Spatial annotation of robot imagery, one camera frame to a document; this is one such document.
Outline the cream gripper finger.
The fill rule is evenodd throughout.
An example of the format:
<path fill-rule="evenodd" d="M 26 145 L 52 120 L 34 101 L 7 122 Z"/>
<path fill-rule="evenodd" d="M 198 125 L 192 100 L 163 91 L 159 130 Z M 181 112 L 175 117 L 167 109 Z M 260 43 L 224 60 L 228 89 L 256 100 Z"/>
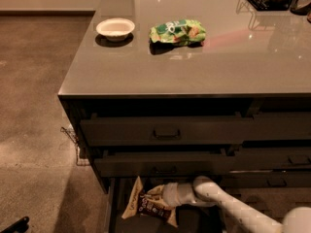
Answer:
<path fill-rule="evenodd" d="M 146 196 L 154 201 L 159 201 L 163 199 L 163 190 L 164 190 L 164 184 L 158 185 L 152 189 L 150 189 Z"/>

